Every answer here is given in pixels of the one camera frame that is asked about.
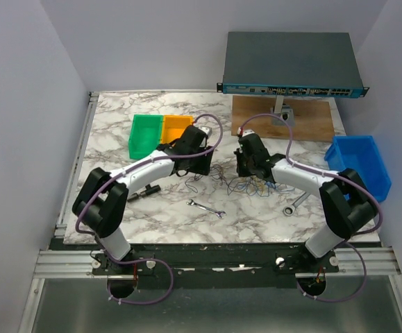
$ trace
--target white wall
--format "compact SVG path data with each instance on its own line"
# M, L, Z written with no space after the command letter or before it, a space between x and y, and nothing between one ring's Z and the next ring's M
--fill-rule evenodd
M386 0L41 0L95 91L216 89L229 31L350 32L362 44Z
M371 134L385 161L392 188L382 204L382 240L392 244L402 270L402 0L389 0L357 54L364 99L342 103L347 133Z
M87 100L40 2L0 0L0 332L18 329Z

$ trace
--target blue bin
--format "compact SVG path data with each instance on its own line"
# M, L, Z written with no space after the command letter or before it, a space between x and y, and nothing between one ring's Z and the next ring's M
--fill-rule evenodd
M356 170L379 203L386 199L392 182L372 136L333 137L324 159L330 170Z

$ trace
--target wooden board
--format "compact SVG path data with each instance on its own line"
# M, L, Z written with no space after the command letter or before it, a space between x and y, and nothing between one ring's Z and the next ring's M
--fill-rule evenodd
M236 135L237 129L251 116L270 113L270 108L274 107L275 100L259 96L233 96L232 135ZM332 142L335 131L328 102L284 99L284 103L293 109L295 126L292 129L295 140ZM269 117L254 119L246 125L246 128L251 128L261 137L282 139L289 137L287 127L272 125Z

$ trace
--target marble tabletop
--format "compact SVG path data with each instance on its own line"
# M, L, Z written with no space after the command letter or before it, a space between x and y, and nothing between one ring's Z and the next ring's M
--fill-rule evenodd
M345 135L335 100L328 101L336 135ZM236 176L235 156L237 137L231 135L230 95L214 92L106 92L101 93L91 125L87 146L83 147L81 170L77 171L75 190L70 194L66 207L66 244L93 243L92 237L74 230L76 217L71 205L85 182L88 173L96 167L106 171L124 167L132 162L128 156L128 137L134 114L186 114L217 115L224 126L224 138L217 147L212 164L221 165L224 177ZM212 127L210 144L218 138L218 127L212 119L200 123ZM284 153L287 140L262 139L271 154ZM329 143L299 142L292 146L291 156L296 161L327 169L324 154ZM251 196L249 193L232 192L227 186L210 176L190 184L197 193L185 185L191 175L167 177L155 182L162 190L147 198L128 203L121 229L132 243L249 243L305 241L325 223L321 201L310 196L293 216L283 214L283 208L300 196L298 189L275 191L269 196ZM186 204L188 199L224 210L224 219ZM379 241L371 233L353 238L354 241Z

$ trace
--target gray floor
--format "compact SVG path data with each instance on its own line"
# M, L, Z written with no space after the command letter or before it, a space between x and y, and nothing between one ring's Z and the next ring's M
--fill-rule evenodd
M351 293L358 277L328 279L323 296ZM175 290L151 306L108 302L105 282L49 280L34 332L108 333L265 333L402 332L402 322L387 277L369 278L362 295L350 302L323 304L297 290ZM142 291L151 299L161 291Z

